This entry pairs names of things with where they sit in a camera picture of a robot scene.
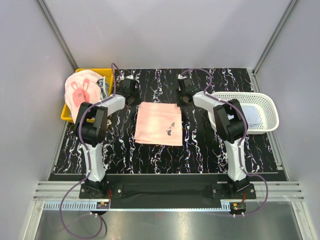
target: yellow plastic bin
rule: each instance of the yellow plastic bin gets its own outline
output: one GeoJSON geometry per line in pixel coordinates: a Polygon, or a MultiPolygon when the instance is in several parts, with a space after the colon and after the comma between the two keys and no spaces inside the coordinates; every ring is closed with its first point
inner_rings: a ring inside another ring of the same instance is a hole
{"type": "MultiPolygon", "coordinates": [[[[75,72],[80,72],[82,70],[92,70],[96,72],[97,74],[100,74],[101,76],[105,76],[105,81],[109,84],[109,91],[108,91],[108,96],[111,95],[112,88],[113,88],[113,83],[114,83],[114,77],[112,74],[112,69],[111,68],[78,68],[75,70],[75,72]]],[[[61,119],[65,120],[69,123],[73,123],[74,121],[72,120],[70,109],[67,106],[67,104],[64,104],[63,110],[61,113],[61,119]]],[[[87,119],[87,122],[93,123],[93,119],[87,119]]]]}

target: gray floor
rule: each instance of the gray floor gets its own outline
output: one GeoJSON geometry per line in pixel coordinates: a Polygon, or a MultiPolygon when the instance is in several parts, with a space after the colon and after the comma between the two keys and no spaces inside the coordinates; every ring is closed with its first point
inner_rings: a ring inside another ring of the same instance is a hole
{"type": "MultiPolygon", "coordinates": [[[[248,212],[257,203],[248,203],[248,212]]],[[[84,211],[63,212],[65,223],[72,222],[84,211]]],[[[300,240],[299,227],[289,203],[268,202],[257,214],[232,218],[207,212],[121,212],[103,215],[107,224],[97,240],[300,240]]],[[[77,235],[89,237],[100,223],[87,216],[69,226],[77,235]]],[[[62,229],[58,211],[45,210],[36,240],[73,240],[62,229]]]]}

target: marble pattern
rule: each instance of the marble pattern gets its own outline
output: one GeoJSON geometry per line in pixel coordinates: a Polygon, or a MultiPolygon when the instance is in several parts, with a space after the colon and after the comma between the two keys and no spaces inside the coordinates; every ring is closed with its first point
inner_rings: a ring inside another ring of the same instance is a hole
{"type": "MultiPolygon", "coordinates": [[[[253,92],[245,68],[209,68],[213,83],[209,92],[253,92]]],[[[121,70],[140,82],[143,101],[177,103],[177,76],[183,69],[121,70]]],[[[189,71],[196,88],[204,89],[209,77],[202,71],[189,71]]],[[[223,141],[211,128],[208,113],[198,107],[182,109],[183,146],[135,143],[138,106],[126,107],[109,117],[103,142],[103,164],[108,174],[182,174],[225,173],[228,158],[223,141]]],[[[277,172],[267,134],[245,139],[245,160],[249,172],[277,172]]],[[[54,168],[56,174],[80,174],[86,169],[79,140],[69,123],[54,168]]]]}

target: basket rim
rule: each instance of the basket rim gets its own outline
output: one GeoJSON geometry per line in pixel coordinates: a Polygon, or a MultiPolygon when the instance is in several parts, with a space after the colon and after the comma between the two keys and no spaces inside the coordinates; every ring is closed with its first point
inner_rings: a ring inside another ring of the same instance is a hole
{"type": "MultiPolygon", "coordinates": [[[[272,132],[272,131],[276,130],[279,126],[279,115],[278,115],[278,111],[277,111],[277,108],[276,108],[274,101],[268,95],[266,95],[264,93],[260,93],[260,92],[247,92],[247,91],[216,91],[216,92],[211,93],[212,96],[215,96],[215,95],[243,95],[243,94],[252,95],[252,96],[261,96],[261,97],[267,99],[271,103],[271,106],[274,110],[274,115],[275,115],[274,127],[269,128],[269,129],[248,129],[248,131],[251,131],[251,132],[272,132]]],[[[208,112],[208,116],[209,116],[210,123],[215,126],[216,124],[213,122],[212,117],[209,112],[208,112]]]]}

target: wall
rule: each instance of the wall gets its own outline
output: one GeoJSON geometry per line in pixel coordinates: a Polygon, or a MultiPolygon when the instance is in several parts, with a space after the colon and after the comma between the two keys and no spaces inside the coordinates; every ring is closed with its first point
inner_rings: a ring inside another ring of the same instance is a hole
{"type": "Polygon", "coordinates": [[[52,163],[73,71],[36,1],[2,1],[0,33],[0,238],[17,240],[52,163]]]}
{"type": "Polygon", "coordinates": [[[45,0],[81,68],[254,68],[290,0],[45,0]]]}
{"type": "Polygon", "coordinates": [[[284,160],[320,237],[319,9],[318,0],[299,1],[257,76],[278,109],[284,160]]]}

